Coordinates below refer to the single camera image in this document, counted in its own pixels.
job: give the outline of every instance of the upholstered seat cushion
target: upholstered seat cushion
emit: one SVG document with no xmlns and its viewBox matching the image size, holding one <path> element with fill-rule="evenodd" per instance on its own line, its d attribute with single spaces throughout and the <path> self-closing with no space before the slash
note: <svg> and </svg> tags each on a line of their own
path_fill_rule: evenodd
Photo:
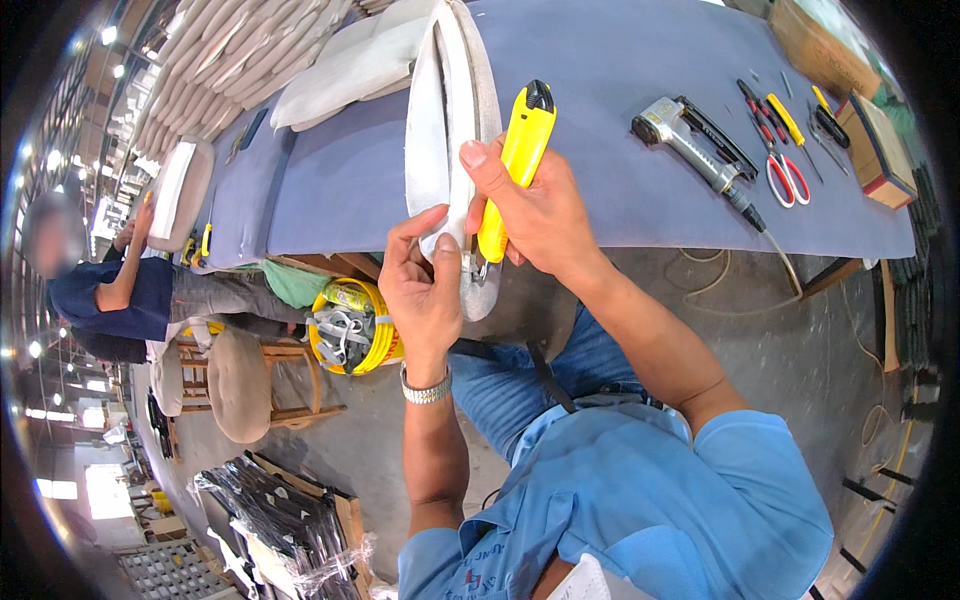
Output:
<svg viewBox="0 0 960 600">
<path fill-rule="evenodd" d="M 250 333 L 228 327 L 217 336 L 207 358 L 207 393 L 213 418 L 238 444 L 251 444 L 270 429 L 270 370 Z"/>
<path fill-rule="evenodd" d="M 178 417 L 183 407 L 183 366 L 177 341 L 167 345 L 160 359 L 150 366 L 156 405 L 167 417 Z"/>
</svg>

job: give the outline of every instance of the face mask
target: face mask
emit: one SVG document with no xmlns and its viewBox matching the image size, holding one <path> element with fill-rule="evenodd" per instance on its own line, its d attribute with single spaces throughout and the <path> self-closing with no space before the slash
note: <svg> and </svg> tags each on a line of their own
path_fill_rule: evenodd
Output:
<svg viewBox="0 0 960 600">
<path fill-rule="evenodd" d="M 547 600 L 654 600 L 623 579 L 619 579 L 587 554 L 567 573 Z"/>
</svg>

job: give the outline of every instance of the wristwatch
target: wristwatch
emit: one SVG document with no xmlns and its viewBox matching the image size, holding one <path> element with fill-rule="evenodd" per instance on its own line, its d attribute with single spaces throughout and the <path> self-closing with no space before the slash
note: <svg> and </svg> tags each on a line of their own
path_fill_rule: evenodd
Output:
<svg viewBox="0 0 960 600">
<path fill-rule="evenodd" d="M 429 404 L 446 397 L 450 393 L 450 386 L 453 385 L 453 373 L 450 372 L 450 366 L 446 366 L 446 377 L 444 380 L 426 390 L 418 390 L 407 385 L 407 363 L 403 362 L 400 368 L 400 383 L 403 384 L 403 396 L 408 402 L 413 404 Z"/>
</svg>

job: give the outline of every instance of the dark blue shirt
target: dark blue shirt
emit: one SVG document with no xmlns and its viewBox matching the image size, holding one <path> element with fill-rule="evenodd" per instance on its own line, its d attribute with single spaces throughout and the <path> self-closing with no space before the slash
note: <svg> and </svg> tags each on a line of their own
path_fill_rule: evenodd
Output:
<svg viewBox="0 0 960 600">
<path fill-rule="evenodd" d="M 101 283 L 112 283 L 122 266 L 120 261 L 85 262 L 50 281 L 54 307 L 70 324 L 87 331 L 163 342 L 170 322 L 173 266 L 159 256 L 141 258 L 130 306 L 102 312 L 97 308 L 93 292 Z"/>
</svg>

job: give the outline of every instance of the yellow screwdriver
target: yellow screwdriver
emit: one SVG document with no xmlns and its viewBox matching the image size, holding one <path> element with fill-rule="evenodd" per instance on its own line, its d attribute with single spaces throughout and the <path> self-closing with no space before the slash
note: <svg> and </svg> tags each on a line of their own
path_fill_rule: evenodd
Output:
<svg viewBox="0 0 960 600">
<path fill-rule="evenodd" d="M 790 132 L 790 137 L 792 137 L 793 141 L 797 142 L 797 145 L 803 149 L 806 159 L 810 161 L 810 166 L 813 167 L 813 172 L 817 174 L 818 178 L 820 178 L 820 183 L 823 183 L 824 176 L 820 175 L 820 171 L 817 170 L 817 165 L 813 164 L 813 158 L 810 158 L 810 153 L 806 151 L 806 147 L 804 146 L 806 139 L 804 138 L 804 135 L 800 133 L 800 129 L 794 122 L 793 117 L 791 117 L 790 113 L 786 111 L 786 108 L 783 107 L 783 104 L 780 103 L 780 99 L 777 98 L 775 94 L 767 94 L 767 101 L 770 102 L 770 106 L 774 108 L 774 110 L 780 116 L 780 119 L 783 120 L 783 124 L 786 125 L 787 130 Z"/>
<path fill-rule="evenodd" d="M 507 137 L 503 141 L 503 152 L 500 153 L 500 160 L 517 184 L 530 187 L 556 119 L 557 108 L 553 105 L 549 85 L 534 79 L 517 94 L 510 125 L 507 127 Z M 480 253 L 487 262 L 502 262 L 508 239 L 500 211 L 487 199 L 483 222 L 477 231 Z M 486 276 L 486 272 L 484 265 L 480 277 Z"/>
</svg>

